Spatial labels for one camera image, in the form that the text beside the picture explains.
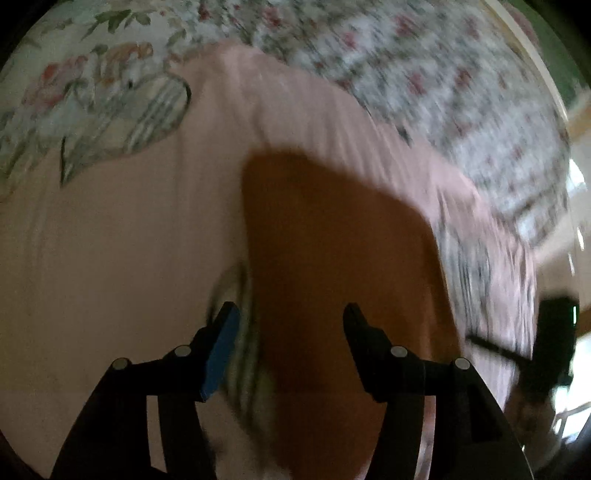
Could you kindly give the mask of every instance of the screw head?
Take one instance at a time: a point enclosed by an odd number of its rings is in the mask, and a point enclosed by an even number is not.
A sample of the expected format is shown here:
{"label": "screw head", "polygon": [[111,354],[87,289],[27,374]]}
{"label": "screw head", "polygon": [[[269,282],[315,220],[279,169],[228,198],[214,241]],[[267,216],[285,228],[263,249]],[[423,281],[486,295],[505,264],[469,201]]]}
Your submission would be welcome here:
{"label": "screw head", "polygon": [[470,368],[470,362],[466,360],[464,357],[456,358],[456,361],[454,363],[456,364],[456,367],[458,367],[460,370],[468,370]]}
{"label": "screw head", "polygon": [[408,355],[408,350],[406,350],[403,346],[393,346],[390,349],[390,353],[397,358],[404,358]]}
{"label": "screw head", "polygon": [[189,356],[191,354],[191,347],[188,345],[180,345],[174,349],[174,354],[176,356]]}
{"label": "screw head", "polygon": [[128,365],[129,365],[129,360],[121,357],[121,358],[118,358],[117,360],[114,360],[113,363],[111,364],[111,367],[113,367],[113,370],[123,370]]}

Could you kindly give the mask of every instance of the red flower pattern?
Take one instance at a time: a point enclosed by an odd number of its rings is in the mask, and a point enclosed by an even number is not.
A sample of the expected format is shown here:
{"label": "red flower pattern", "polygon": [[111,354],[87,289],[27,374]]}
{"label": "red flower pattern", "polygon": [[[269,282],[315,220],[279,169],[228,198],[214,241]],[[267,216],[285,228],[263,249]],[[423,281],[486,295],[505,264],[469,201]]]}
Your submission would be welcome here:
{"label": "red flower pattern", "polygon": [[423,75],[421,75],[420,72],[414,72],[408,77],[408,90],[413,95],[424,95],[427,93],[423,87]]}
{"label": "red flower pattern", "polygon": [[209,17],[211,17],[209,10],[203,4],[199,5],[199,10],[197,12],[199,13],[200,22],[209,20]]}
{"label": "red flower pattern", "polygon": [[81,55],[50,63],[39,79],[27,87],[22,104],[32,106],[37,114],[51,110],[65,98],[67,85],[80,77],[87,61]]}
{"label": "red flower pattern", "polygon": [[507,90],[507,82],[505,81],[505,77],[502,74],[499,74],[499,87],[503,90]]}
{"label": "red flower pattern", "polygon": [[262,17],[271,28],[279,28],[281,26],[281,18],[279,17],[279,9],[277,7],[265,7],[262,11]]}
{"label": "red flower pattern", "polygon": [[351,50],[357,48],[357,41],[355,39],[355,32],[347,32],[342,37],[343,43],[345,46]]}
{"label": "red flower pattern", "polygon": [[476,23],[476,18],[468,17],[466,19],[466,32],[469,37],[472,37],[474,40],[480,39],[480,33],[478,32],[477,28],[478,24]]}
{"label": "red flower pattern", "polygon": [[472,75],[466,69],[458,69],[456,74],[456,88],[463,90],[470,85]]}
{"label": "red flower pattern", "polygon": [[398,15],[394,18],[396,22],[396,35],[398,37],[409,37],[417,28],[417,24],[408,15]]}
{"label": "red flower pattern", "polygon": [[337,80],[336,84],[344,90],[351,88],[351,80]]}

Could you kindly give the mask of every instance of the black device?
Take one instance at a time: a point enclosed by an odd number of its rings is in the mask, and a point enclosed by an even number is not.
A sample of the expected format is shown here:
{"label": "black device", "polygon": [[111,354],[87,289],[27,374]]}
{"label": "black device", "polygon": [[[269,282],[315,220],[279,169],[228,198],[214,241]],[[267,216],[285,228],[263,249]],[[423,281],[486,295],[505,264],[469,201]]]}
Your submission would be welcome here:
{"label": "black device", "polygon": [[[189,345],[143,364],[115,360],[72,427],[51,479],[215,480],[195,402],[220,384],[238,322],[237,307],[226,302]],[[414,478],[425,395],[437,402],[431,480],[532,479],[501,409],[468,360],[421,360],[368,325],[356,304],[345,308],[343,328],[365,391],[388,404],[368,480]],[[158,395],[167,473],[150,465],[146,395]]]}
{"label": "black device", "polygon": [[478,335],[467,340],[515,362],[518,386],[532,403],[543,403],[558,386],[568,386],[573,377],[570,364],[577,341],[576,320],[579,302],[571,297],[547,298],[538,308],[537,334],[531,359],[501,347]]}

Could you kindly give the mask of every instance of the pink fabric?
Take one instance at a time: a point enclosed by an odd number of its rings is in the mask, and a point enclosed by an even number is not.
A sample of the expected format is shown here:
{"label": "pink fabric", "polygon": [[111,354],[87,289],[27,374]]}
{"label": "pink fabric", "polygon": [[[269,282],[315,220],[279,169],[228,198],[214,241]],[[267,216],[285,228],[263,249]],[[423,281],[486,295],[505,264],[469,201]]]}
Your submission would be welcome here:
{"label": "pink fabric", "polygon": [[[486,245],[494,268],[482,321],[495,339],[531,349],[529,250],[426,142],[409,147],[346,92],[252,48],[209,48],[178,73],[192,91],[178,130],[63,189],[53,152],[0,205],[0,429],[39,473],[49,476],[110,362],[146,361],[186,343],[221,273],[247,260],[240,181],[256,150],[303,150]],[[466,326],[456,325],[463,338]],[[466,354],[503,404],[512,370]],[[223,467],[220,478],[254,465],[249,447],[225,446],[234,448],[244,463]]]}

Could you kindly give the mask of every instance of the floral pattern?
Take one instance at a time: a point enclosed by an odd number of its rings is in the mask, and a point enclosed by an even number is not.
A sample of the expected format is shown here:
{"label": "floral pattern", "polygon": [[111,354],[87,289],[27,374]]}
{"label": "floral pattern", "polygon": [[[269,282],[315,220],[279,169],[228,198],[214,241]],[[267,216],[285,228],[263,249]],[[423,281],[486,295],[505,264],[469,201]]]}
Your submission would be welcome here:
{"label": "floral pattern", "polygon": [[[545,238],[564,212],[564,125],[476,0],[62,2],[0,74],[0,199],[49,148],[96,123],[105,105],[129,102],[109,116],[115,121],[142,103],[123,92],[224,38],[327,78],[377,118],[425,135],[526,241]],[[176,124],[184,106],[172,104],[154,129]],[[146,144],[127,141],[120,151]],[[117,150],[107,134],[86,144],[72,161],[90,166]]]}

